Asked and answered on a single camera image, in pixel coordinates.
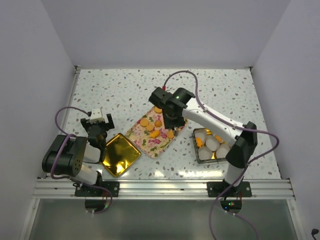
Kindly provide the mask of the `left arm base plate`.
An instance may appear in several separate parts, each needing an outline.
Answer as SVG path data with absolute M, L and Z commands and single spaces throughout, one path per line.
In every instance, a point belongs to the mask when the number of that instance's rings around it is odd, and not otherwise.
M 101 186 L 86 186 L 73 183 L 76 197 L 118 197 L 120 183 L 118 181 L 103 181 Z

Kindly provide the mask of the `floral rectangular tray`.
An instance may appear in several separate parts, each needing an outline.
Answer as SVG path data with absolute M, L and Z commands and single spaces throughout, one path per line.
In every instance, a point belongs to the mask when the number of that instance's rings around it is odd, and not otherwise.
M 155 159 L 171 144 L 185 127 L 166 129 L 162 110 L 152 107 L 126 133 L 125 136 L 148 157 Z

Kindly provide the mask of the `right round circuit board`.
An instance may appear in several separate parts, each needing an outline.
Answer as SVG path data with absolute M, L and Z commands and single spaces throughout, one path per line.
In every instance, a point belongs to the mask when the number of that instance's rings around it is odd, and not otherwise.
M 241 200 L 221 200 L 220 205 L 224 211 L 237 214 L 241 211 L 243 203 Z

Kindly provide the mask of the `round circuit board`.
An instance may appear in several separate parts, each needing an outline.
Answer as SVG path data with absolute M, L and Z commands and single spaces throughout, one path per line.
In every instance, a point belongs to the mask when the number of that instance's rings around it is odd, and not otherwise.
M 241 211 L 243 203 L 241 200 L 221 200 L 220 205 L 224 211 L 237 214 Z
M 85 200 L 84 201 L 85 209 L 92 214 L 103 213 L 109 207 L 109 203 L 106 200 Z

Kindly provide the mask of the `left round circuit board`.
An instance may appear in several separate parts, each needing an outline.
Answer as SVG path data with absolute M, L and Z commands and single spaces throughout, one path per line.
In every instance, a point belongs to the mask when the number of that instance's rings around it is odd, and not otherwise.
M 92 214 L 103 213 L 109 207 L 109 203 L 106 200 L 85 200 L 84 201 L 85 209 Z

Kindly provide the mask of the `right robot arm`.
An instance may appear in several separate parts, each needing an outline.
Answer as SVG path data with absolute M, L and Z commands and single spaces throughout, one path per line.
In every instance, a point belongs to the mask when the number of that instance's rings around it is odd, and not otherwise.
M 241 190 L 240 183 L 243 180 L 241 174 L 258 144 L 255 132 L 257 126 L 250 121 L 244 124 L 228 120 L 220 113 L 216 114 L 217 118 L 211 116 L 213 109 L 199 103 L 192 92 L 182 87 L 174 93 L 158 87 L 151 93 L 148 100 L 162 110 L 166 129 L 183 127 L 187 119 L 218 135 L 230 146 L 225 157 L 228 168 L 222 189 L 227 196 L 235 196 Z

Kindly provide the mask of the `orange round cookie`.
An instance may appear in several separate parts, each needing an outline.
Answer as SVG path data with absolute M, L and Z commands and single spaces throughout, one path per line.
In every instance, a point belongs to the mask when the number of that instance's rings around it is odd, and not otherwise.
M 158 107 L 155 107 L 155 108 L 154 108 L 154 111 L 155 111 L 157 114 L 162 113 L 162 109 L 160 109 L 160 108 L 158 108 Z
M 139 122 L 139 124 L 142 126 L 142 127 L 146 127 L 149 125 L 149 120 L 146 119 L 146 118 L 142 118 Z
M 173 130 L 169 130 L 167 133 L 166 133 L 166 136 L 169 138 L 169 139 L 173 139 L 175 137 L 175 134 L 173 132 Z
M 154 126 L 152 124 L 148 124 L 145 129 L 148 131 L 148 132 L 152 132 L 154 130 Z

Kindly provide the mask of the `metal tongs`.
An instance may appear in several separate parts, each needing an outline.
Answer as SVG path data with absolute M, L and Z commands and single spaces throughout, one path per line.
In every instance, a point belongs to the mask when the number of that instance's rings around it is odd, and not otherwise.
M 176 127 L 172 129 L 172 132 L 173 132 L 175 137 L 177 137 L 178 134 L 179 134 L 179 131 L 178 131 L 178 129 Z

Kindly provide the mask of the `gold tin lid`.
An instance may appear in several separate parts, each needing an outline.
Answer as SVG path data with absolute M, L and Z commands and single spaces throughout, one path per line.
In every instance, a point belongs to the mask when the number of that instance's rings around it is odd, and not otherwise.
M 102 160 L 104 168 L 115 178 L 121 176 L 138 158 L 141 152 L 122 133 L 118 133 L 106 143 Z

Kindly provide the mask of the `brown flower cookie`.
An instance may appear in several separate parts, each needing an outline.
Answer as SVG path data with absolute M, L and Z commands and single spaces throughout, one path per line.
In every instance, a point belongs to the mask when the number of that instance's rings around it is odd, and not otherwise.
M 155 125 L 156 127 L 161 127 L 161 126 L 162 126 L 162 122 L 159 121 L 159 120 L 157 120 L 157 121 L 154 123 L 154 125 Z

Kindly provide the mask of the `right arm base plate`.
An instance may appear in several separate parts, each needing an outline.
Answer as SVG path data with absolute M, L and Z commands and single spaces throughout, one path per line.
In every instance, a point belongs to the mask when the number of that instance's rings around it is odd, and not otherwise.
M 245 197 L 250 198 L 253 196 L 251 185 L 248 181 L 242 181 L 238 186 L 232 186 L 228 190 L 229 184 L 225 181 L 209 181 L 206 183 L 208 197 L 216 198 L 221 197 Z

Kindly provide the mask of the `orange fish cookie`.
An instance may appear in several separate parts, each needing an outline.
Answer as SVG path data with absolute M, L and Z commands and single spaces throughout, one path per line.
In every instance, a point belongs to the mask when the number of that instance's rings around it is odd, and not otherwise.
M 196 138 L 195 138 L 195 142 L 196 142 L 196 146 L 197 146 L 198 148 L 201 148 L 201 147 L 203 147 L 203 145 L 204 145 L 203 140 L 202 140 L 201 137 L 196 137 Z
M 149 137 L 152 139 L 156 139 L 161 135 L 161 132 L 159 130 L 154 130 L 149 134 Z

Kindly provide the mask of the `white paper cup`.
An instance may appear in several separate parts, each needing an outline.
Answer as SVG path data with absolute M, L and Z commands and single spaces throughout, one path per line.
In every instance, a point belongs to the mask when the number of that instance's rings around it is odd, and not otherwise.
M 228 144 L 221 144 L 216 150 L 215 156 L 217 159 L 225 159 L 229 151 L 230 147 Z
M 207 131 L 204 128 L 194 130 L 195 138 L 200 138 L 202 142 L 205 142 L 207 139 Z
M 198 149 L 198 158 L 201 161 L 210 160 L 213 156 L 213 152 L 206 146 Z
M 212 152 L 215 152 L 215 151 L 220 147 L 219 141 L 218 141 L 213 135 L 209 135 L 209 136 L 206 138 L 205 145 L 206 145 L 206 147 L 208 147 Z

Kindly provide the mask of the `square cookie tin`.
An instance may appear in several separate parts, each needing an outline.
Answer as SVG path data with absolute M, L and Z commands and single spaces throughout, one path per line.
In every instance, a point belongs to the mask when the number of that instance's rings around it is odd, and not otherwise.
M 198 164 L 226 162 L 231 147 L 217 134 L 206 128 L 195 128 L 192 132 L 195 157 Z

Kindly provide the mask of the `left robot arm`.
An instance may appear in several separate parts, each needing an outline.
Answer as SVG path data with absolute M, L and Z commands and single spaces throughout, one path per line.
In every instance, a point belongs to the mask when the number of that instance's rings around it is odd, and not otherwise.
M 103 193 L 104 184 L 100 172 L 84 163 L 100 164 L 106 155 L 108 131 L 115 128 L 112 115 L 91 113 L 90 118 L 82 118 L 81 124 L 87 136 L 59 134 L 54 139 L 42 160 L 42 170 L 55 180 L 70 179 L 86 185 L 92 196 Z

